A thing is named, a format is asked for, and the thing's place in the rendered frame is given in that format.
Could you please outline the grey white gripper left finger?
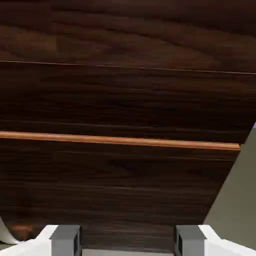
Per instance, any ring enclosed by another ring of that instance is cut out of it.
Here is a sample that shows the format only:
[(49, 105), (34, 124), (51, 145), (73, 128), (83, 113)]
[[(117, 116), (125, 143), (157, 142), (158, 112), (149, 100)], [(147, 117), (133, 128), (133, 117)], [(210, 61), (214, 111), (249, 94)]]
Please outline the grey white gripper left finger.
[(10, 247), (0, 256), (82, 256), (80, 225), (46, 225), (34, 239), (18, 241), (12, 235)]

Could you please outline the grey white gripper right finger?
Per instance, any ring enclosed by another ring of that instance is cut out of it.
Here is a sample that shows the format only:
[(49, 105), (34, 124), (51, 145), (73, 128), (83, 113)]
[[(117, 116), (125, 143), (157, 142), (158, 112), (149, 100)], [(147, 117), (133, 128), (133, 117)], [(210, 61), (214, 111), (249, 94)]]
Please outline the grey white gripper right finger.
[(176, 225), (174, 256), (256, 256), (256, 250), (221, 239), (210, 225)]

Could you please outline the dark wood cabinet door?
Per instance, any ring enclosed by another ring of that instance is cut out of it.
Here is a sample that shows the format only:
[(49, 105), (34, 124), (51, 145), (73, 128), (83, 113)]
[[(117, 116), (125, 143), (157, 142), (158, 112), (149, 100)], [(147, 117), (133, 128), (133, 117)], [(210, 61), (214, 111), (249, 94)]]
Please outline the dark wood cabinet door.
[(0, 139), (0, 217), (18, 239), (80, 225), (86, 249), (169, 253), (204, 222), (236, 150)]
[(243, 143), (256, 73), (0, 61), (0, 130)]
[(256, 0), (0, 0), (0, 61), (256, 73)]

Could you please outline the dark wood cabinet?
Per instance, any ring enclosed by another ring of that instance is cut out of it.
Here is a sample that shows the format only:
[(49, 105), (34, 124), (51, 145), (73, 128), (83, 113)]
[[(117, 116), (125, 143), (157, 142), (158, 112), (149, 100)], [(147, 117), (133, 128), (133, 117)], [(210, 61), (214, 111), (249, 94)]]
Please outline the dark wood cabinet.
[[(86, 64), (82, 64), (82, 63), (62, 63), (62, 62), (57, 62), (57, 63), (24, 62), (24, 61), (1, 61), (1, 62), (103, 66), (103, 65), (86, 65)], [(189, 70), (189, 71), (225, 72), (225, 73), (254, 73), (254, 72), (234, 72), (234, 71), (223, 71), (223, 70), (124, 67), (124, 66), (113, 66), (113, 65), (106, 65), (104, 67), (164, 69), (164, 70)], [(64, 143), (108, 144), (108, 145), (124, 145), (124, 146), (143, 146), (143, 147), (209, 149), (209, 150), (225, 150), (225, 151), (230, 150), (230, 151), (238, 151), (238, 154), (241, 150), (241, 146), (246, 141), (245, 140), (243, 143), (235, 143), (235, 142), (218, 142), (218, 141), (177, 140), (177, 139), (162, 139), (162, 138), (98, 136), (98, 135), (83, 135), (83, 134), (23, 132), (23, 131), (0, 130), (0, 140), (3, 140), (3, 139), (5, 139), (5, 140), (50, 141), (50, 142), (64, 142)]]

